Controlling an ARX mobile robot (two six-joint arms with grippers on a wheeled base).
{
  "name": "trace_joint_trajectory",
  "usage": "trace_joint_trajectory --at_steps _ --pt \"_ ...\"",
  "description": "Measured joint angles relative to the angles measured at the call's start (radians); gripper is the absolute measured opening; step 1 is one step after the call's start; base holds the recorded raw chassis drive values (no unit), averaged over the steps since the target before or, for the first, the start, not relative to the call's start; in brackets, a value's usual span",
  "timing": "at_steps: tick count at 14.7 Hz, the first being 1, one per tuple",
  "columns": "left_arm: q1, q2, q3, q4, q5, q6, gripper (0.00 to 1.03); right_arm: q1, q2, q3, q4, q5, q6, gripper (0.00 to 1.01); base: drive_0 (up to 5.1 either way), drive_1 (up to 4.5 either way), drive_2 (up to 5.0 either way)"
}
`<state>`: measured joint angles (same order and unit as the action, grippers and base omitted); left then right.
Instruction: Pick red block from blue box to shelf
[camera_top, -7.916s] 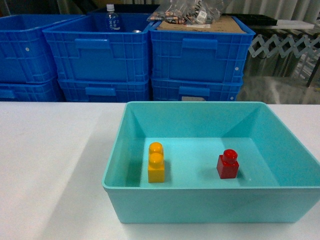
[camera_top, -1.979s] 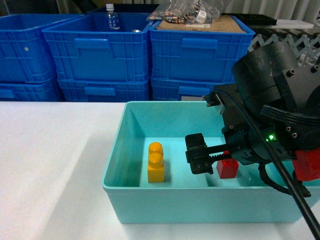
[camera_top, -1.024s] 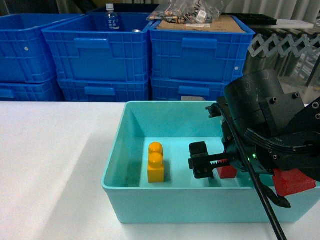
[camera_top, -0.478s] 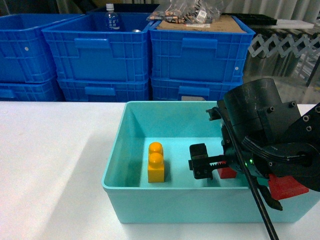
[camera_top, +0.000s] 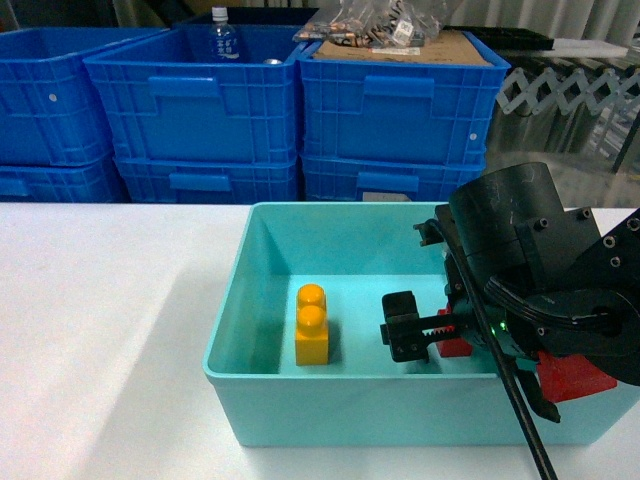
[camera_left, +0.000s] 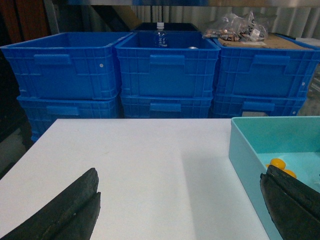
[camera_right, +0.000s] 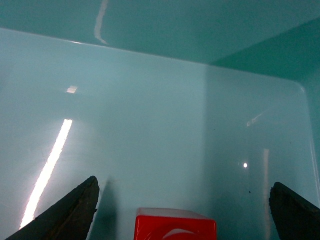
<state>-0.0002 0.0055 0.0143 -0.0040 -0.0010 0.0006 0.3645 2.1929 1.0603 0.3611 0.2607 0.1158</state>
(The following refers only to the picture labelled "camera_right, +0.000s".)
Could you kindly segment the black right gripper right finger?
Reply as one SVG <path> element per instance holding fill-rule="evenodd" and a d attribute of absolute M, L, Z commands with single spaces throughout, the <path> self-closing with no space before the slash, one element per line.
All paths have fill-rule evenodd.
<path fill-rule="evenodd" d="M 320 209 L 281 182 L 270 189 L 269 207 L 281 240 L 320 238 Z"/>

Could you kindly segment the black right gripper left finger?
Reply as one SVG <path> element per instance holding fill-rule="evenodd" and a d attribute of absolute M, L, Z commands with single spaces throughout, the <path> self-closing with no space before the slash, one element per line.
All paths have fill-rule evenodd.
<path fill-rule="evenodd" d="M 90 176 L 8 240 L 85 240 L 93 222 L 99 185 Z"/>

